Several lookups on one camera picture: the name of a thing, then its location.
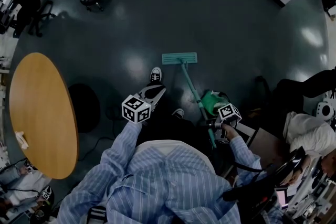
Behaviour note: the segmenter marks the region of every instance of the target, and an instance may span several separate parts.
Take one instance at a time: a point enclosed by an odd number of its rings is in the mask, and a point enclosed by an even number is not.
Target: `mop head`
[[[197,53],[186,52],[184,54],[163,54],[163,65],[179,65],[182,63],[197,63]]]

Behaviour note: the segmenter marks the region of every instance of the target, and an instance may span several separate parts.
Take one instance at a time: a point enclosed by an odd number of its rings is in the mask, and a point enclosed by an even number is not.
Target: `sneaker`
[[[184,116],[184,110],[183,109],[176,109],[172,116],[178,117],[179,119],[183,119]]]
[[[151,77],[150,77],[151,82],[153,82],[154,80],[161,81],[161,78],[162,78],[162,72],[161,72],[160,67],[154,67],[151,72]]]

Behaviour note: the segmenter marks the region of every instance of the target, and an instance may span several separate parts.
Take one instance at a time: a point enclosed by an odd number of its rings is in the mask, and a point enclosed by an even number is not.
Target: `shoe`
[[[154,67],[151,72],[151,77],[150,77],[151,82],[153,82],[154,80],[161,81],[161,78],[162,78],[162,72],[161,72],[160,67]]]
[[[184,116],[184,110],[183,109],[176,109],[172,116],[178,117],[179,119],[183,119]]]

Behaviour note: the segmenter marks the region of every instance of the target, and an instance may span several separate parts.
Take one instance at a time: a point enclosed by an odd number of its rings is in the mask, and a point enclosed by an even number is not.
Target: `green object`
[[[182,67],[182,71],[185,75],[185,78],[187,80],[187,83],[190,87],[191,92],[194,94],[194,97],[196,99],[196,102],[198,104],[198,107],[200,108],[201,114],[205,121],[208,120],[208,116],[206,115],[203,103],[200,99],[200,96],[198,95],[198,92],[196,91],[189,75],[186,69],[186,66],[188,63],[197,63],[197,53],[195,52],[187,52],[185,54],[163,54],[162,55],[162,64],[163,65],[178,65],[180,64]],[[213,147],[217,147],[215,143],[215,134],[214,131],[209,128],[208,133],[210,136],[210,140]]]
[[[202,97],[202,103],[205,110],[213,116],[218,115],[219,108],[222,108],[223,106],[230,103],[226,96],[220,97],[218,94],[218,92],[208,90]]]
[[[197,53],[187,52],[185,54],[163,54],[163,65],[178,65],[183,63],[197,63]]]

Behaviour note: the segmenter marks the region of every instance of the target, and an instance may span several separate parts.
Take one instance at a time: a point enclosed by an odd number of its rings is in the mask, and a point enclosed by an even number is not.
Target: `black pants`
[[[161,83],[152,82],[148,85],[158,84]],[[143,126],[138,136],[137,146],[152,140],[178,140],[208,156],[211,153],[211,144],[206,130],[196,128],[191,121],[172,116],[177,107],[172,107],[173,105],[174,102],[165,96],[160,99],[148,120],[148,125]]]
[[[263,115],[261,127],[282,138],[287,113],[305,113],[303,97],[314,98],[336,88],[336,71],[324,70],[304,82],[281,80],[274,90]]]

